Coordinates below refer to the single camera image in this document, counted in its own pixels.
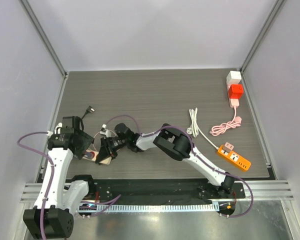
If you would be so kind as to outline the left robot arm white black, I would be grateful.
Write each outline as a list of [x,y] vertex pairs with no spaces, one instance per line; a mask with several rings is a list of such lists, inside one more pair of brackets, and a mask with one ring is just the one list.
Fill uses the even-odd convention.
[[36,240],[66,239],[74,228],[74,217],[83,199],[96,195],[93,177],[76,175],[65,189],[66,176],[73,158],[82,159],[94,138],[84,132],[78,116],[63,117],[47,140],[47,168],[38,197],[26,209],[23,221]]

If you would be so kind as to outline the white cube adapter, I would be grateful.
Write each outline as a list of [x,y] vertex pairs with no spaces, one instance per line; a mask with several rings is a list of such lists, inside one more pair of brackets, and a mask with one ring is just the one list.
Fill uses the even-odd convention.
[[226,77],[226,84],[228,86],[239,84],[242,80],[242,75],[239,71],[231,70]]

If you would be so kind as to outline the red cube adapter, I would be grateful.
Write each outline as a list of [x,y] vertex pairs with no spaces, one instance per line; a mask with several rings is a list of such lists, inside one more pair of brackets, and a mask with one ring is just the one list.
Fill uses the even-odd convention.
[[242,84],[231,84],[228,87],[228,96],[230,99],[239,100],[242,97],[244,93]]

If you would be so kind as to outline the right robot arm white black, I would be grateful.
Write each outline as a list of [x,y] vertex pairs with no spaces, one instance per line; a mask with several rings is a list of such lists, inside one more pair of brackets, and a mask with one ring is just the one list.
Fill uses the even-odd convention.
[[227,198],[234,191],[235,178],[208,160],[194,145],[190,136],[180,128],[167,123],[157,131],[140,134],[133,132],[124,123],[115,126],[115,137],[104,136],[100,139],[100,149],[95,162],[102,164],[106,159],[115,159],[118,150],[127,147],[134,153],[159,148],[173,160],[185,162],[204,175],[216,194]]

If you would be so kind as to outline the grey usb charger adapter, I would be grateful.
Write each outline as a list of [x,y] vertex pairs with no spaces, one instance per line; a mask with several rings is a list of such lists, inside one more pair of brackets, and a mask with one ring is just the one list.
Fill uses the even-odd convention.
[[87,160],[90,160],[90,161],[95,162],[95,161],[96,161],[96,154],[95,154],[94,151],[87,151],[87,152],[85,153],[85,158],[86,158]]

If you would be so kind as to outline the pink white power strip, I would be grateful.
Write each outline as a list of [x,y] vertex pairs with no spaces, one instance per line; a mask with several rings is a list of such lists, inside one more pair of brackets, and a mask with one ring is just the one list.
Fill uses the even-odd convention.
[[229,100],[229,106],[231,108],[235,109],[235,108],[237,108],[237,107],[240,106],[239,99],[237,99],[237,98],[230,98],[229,89],[230,89],[231,85],[226,84],[226,86],[227,86],[227,95],[228,95],[228,100]]

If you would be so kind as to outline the beige power strip red sockets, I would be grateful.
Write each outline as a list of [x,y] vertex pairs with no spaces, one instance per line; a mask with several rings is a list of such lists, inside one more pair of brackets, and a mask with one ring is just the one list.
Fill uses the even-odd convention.
[[98,156],[99,156],[99,152],[98,152],[98,151],[91,150],[91,149],[88,148],[88,149],[85,151],[85,154],[86,154],[86,152],[90,152],[90,151],[94,151],[94,152],[95,152],[95,161],[92,161],[92,162],[94,162],[94,163],[96,163],[96,164],[99,164],[99,165],[109,165],[109,164],[111,163],[111,161],[112,161],[112,158],[111,158],[111,157],[105,158],[105,159],[103,159],[103,160],[100,160],[100,159],[98,160]]

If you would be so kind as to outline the orange power strip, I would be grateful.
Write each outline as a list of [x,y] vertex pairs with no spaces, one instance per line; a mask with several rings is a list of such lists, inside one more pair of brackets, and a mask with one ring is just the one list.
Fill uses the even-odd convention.
[[231,152],[226,152],[225,150],[223,150],[223,146],[224,144],[221,145],[217,150],[217,154],[220,157],[222,157],[223,159],[225,159],[226,161],[228,161],[243,172],[246,172],[250,169],[251,162],[249,160],[245,159],[244,157],[236,153],[234,150]]

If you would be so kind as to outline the pink plug adapter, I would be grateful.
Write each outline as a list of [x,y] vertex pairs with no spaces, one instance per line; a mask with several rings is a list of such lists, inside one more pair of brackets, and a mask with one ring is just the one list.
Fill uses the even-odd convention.
[[226,152],[229,153],[229,152],[231,152],[231,151],[234,150],[234,146],[233,146],[232,144],[230,144],[229,142],[226,142],[226,143],[223,145],[222,149],[223,149],[224,151],[226,151]]

